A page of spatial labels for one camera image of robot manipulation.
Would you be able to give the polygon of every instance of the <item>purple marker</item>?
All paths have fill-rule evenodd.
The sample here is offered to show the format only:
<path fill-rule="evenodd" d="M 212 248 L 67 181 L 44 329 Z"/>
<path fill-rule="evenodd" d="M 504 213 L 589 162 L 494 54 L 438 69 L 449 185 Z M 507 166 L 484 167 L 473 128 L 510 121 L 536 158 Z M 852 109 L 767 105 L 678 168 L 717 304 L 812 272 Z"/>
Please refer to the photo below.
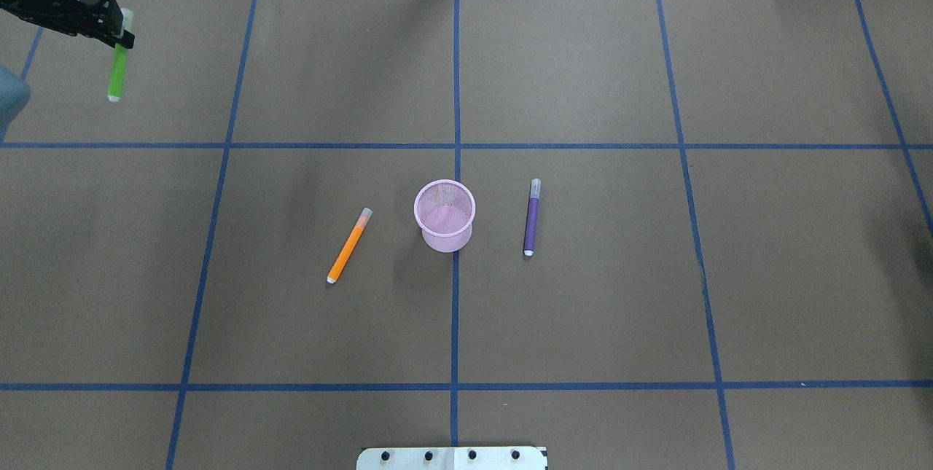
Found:
<path fill-rule="evenodd" d="M 541 179 L 531 180 L 531 193 L 528 194 L 528 218 L 526 219 L 526 257 L 534 255 L 534 232 L 537 231 L 537 205 L 541 201 Z"/>

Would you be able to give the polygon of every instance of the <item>mesh pencil cup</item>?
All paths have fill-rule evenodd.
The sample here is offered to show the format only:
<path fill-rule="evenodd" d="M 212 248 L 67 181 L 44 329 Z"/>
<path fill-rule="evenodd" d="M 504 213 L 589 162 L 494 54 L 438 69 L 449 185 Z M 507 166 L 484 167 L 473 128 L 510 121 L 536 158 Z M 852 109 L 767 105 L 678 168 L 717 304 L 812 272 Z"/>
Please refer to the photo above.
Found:
<path fill-rule="evenodd" d="M 466 246 L 474 215 L 473 194 L 457 181 L 433 181 L 414 197 L 414 220 L 424 242 L 444 254 Z"/>

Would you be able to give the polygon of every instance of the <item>green marker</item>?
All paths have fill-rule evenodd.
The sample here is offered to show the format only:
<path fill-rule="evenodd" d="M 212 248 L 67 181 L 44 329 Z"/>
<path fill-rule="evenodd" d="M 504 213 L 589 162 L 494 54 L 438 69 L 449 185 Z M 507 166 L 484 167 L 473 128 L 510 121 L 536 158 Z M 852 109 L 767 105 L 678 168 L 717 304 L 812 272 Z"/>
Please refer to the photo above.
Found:
<path fill-rule="evenodd" d="M 123 31 L 133 27 L 133 12 L 120 8 L 123 11 Z M 123 98 L 123 79 L 126 78 L 126 56 L 128 50 L 120 44 L 114 48 L 114 68 L 110 71 L 110 88 L 107 89 L 107 98 L 111 102 L 120 102 Z"/>

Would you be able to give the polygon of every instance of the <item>orange marker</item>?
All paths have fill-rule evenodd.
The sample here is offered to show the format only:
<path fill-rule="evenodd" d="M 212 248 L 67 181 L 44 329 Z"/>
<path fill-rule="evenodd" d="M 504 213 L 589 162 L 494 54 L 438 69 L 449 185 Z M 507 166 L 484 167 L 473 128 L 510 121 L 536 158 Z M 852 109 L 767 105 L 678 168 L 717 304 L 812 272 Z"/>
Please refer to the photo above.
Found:
<path fill-rule="evenodd" d="M 343 267 L 347 265 L 347 261 L 353 253 L 353 248 L 356 248 L 356 242 L 359 241 L 360 235 L 363 235 L 363 228 L 366 227 L 366 223 L 370 221 L 371 216 L 372 210 L 363 208 L 362 214 L 360 214 L 359 219 L 356 220 L 353 231 L 350 231 L 350 237 L 347 237 L 346 244 L 343 244 L 343 250 L 340 250 L 340 255 L 337 255 L 337 260 L 334 261 L 333 267 L 331 267 L 329 273 L 327 273 L 328 284 L 333 284 L 340 278 L 340 272 L 343 271 Z"/>

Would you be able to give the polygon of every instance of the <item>metal bracket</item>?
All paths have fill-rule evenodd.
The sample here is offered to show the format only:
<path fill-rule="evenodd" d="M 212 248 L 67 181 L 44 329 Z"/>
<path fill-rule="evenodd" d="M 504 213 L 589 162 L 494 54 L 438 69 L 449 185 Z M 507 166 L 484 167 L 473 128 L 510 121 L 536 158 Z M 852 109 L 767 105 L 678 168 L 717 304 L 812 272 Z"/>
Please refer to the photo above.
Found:
<path fill-rule="evenodd" d="M 356 470 L 547 470 L 546 447 L 368 449 Z"/>

